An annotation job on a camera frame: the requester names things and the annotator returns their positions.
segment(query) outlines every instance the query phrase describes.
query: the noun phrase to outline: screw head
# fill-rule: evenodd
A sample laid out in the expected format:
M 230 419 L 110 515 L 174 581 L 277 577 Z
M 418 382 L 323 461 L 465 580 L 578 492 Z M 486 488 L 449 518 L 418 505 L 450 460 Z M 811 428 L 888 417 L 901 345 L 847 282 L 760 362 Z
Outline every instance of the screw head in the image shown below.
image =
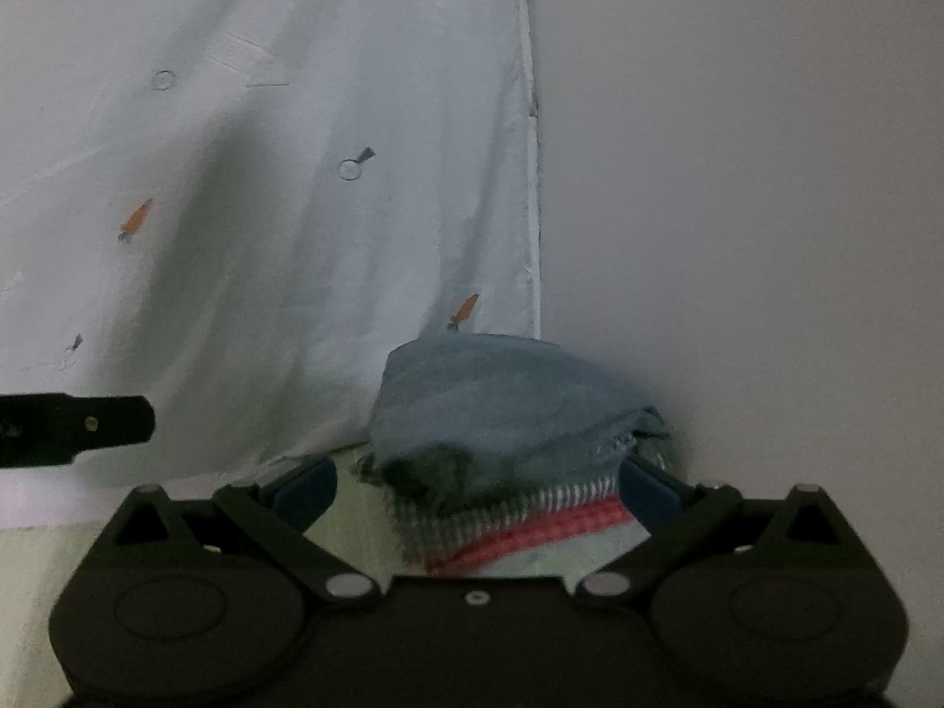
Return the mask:
M 469 591 L 466 594 L 466 604 L 470 607 L 484 607 L 492 600 L 492 596 L 487 591 Z
M 334 598 L 360 598 L 373 591 L 374 584 L 359 572 L 343 572 L 328 578 L 324 588 Z
M 618 572 L 595 572 L 584 578 L 582 586 L 593 596 L 619 596 L 631 588 L 630 579 Z

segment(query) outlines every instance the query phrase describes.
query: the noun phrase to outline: carrot print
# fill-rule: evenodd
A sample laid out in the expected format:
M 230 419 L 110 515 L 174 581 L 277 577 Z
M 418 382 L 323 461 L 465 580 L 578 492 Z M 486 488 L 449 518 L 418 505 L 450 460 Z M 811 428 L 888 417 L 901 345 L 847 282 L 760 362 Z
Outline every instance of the carrot print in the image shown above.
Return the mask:
M 456 312 L 455 316 L 452 317 L 450 323 L 446 327 L 453 331 L 459 330 L 459 325 L 464 323 L 470 316 L 472 316 L 472 309 L 475 309 L 475 304 L 478 302 L 478 293 L 474 295 L 469 295 L 466 298 L 466 302 L 459 306 L 459 310 Z
M 151 209 L 151 202 L 154 200 L 149 199 L 143 205 L 141 205 L 137 210 L 131 213 L 131 217 L 121 224 L 121 234 L 118 235 L 118 238 L 122 242 L 129 242 L 131 238 L 140 231 L 140 228 L 145 225 L 145 218 L 148 216 L 148 211 Z

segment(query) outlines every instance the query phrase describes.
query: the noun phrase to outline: grey towel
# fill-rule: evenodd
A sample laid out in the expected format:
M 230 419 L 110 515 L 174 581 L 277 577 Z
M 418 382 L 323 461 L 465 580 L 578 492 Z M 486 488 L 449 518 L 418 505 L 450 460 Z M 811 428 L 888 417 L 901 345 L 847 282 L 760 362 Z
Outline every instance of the grey towel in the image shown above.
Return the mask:
M 387 358 L 365 474 L 445 515 L 608 476 L 635 448 L 671 468 L 655 408 L 560 346 L 504 335 L 422 337 Z

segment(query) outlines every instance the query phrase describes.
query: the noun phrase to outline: white fabric backdrop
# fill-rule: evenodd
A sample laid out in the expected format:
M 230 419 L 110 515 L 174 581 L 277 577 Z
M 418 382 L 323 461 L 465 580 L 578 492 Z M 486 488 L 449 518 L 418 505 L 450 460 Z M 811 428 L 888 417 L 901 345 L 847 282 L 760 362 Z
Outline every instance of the white fabric backdrop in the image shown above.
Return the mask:
M 360 442 L 387 353 L 473 293 L 464 327 L 537 335 L 523 3 L 0 0 L 0 392 L 158 416 L 0 472 L 0 526 Z

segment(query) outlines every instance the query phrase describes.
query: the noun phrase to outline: red striped fabric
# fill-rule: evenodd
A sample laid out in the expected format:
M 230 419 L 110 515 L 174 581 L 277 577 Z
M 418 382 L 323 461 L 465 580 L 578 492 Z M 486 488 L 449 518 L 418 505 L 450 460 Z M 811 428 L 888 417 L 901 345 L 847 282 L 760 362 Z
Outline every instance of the red striped fabric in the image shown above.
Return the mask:
M 513 529 L 529 519 L 544 517 L 615 496 L 620 491 L 615 473 L 546 486 L 508 499 L 442 517 L 412 500 L 390 499 L 391 516 L 409 566 L 435 565 L 499 529 Z
M 443 562 L 428 562 L 428 574 L 460 576 L 502 557 L 547 543 L 574 538 L 632 520 L 619 496 L 604 497 L 577 508 L 535 516 L 508 529 L 488 532 Z

